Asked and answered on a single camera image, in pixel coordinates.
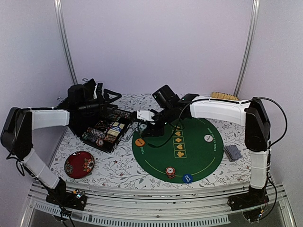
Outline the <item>green chip stack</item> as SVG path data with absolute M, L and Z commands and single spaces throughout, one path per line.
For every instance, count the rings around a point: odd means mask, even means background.
M 144 124 L 144 123 L 139 123 L 138 124 L 138 131 L 140 133 L 143 133 L 146 129 L 147 129 L 147 124 Z

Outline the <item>red five chip stack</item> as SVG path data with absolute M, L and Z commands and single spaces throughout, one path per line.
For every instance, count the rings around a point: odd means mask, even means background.
M 104 141 L 101 138 L 97 138 L 96 141 L 95 141 L 95 144 L 98 147 L 102 147 L 104 145 Z

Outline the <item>grey playing card deck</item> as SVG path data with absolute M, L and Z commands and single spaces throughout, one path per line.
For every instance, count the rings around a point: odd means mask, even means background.
M 225 146 L 223 149 L 231 162 L 237 161 L 242 158 L 242 154 L 236 145 Z

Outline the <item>orange big blind button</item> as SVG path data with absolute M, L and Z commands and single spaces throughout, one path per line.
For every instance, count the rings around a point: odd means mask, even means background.
M 138 147 L 143 147 L 145 145 L 145 141 L 141 138 L 135 140 L 135 145 Z

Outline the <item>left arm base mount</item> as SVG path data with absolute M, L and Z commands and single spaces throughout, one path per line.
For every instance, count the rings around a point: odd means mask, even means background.
M 75 189 L 72 192 L 66 191 L 65 188 L 50 189 L 45 200 L 48 203 L 64 208 L 83 211 L 86 206 L 87 196 L 85 191 L 80 189 Z

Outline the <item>white dealer button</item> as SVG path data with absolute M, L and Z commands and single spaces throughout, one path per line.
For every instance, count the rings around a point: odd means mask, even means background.
M 204 140 L 206 142 L 212 142 L 213 141 L 213 137 L 212 137 L 212 135 L 207 134 L 207 135 L 204 136 Z

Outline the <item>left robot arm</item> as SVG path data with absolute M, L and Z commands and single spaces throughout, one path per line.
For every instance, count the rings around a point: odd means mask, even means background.
M 91 79 L 85 84 L 72 85 L 67 97 L 57 107 L 11 108 L 0 136 L 2 146 L 9 152 L 7 159 L 15 159 L 48 190 L 55 201 L 67 205 L 71 199 L 66 183 L 46 166 L 34 150 L 33 132 L 68 126 L 80 138 L 121 96 Z

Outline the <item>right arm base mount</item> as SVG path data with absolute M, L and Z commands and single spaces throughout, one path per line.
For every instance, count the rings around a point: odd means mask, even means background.
M 228 197 L 227 204 L 230 206 L 232 211 L 243 210 L 257 206 L 256 209 L 248 210 L 243 212 L 244 218 L 249 222 L 259 221 L 265 211 L 261 208 L 261 205 L 267 206 L 269 197 L 267 192 L 265 193 L 243 193 Z

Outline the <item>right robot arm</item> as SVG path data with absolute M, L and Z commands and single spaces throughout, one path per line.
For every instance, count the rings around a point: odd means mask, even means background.
M 248 206 L 263 199 L 270 164 L 270 121 L 261 98 L 239 101 L 217 96 L 188 93 L 180 98 L 168 85 L 152 94 L 162 111 L 139 110 L 136 118 L 147 123 L 147 135 L 157 136 L 165 124 L 186 118 L 210 118 L 238 124 L 245 128 L 244 144 L 250 151 L 251 177 Z

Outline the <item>blue small blind button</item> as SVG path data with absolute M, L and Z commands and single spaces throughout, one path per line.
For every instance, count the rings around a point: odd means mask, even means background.
M 182 176 L 182 181 L 183 181 L 183 183 L 189 184 L 189 183 L 192 183 L 194 181 L 194 178 L 191 174 L 184 174 Z

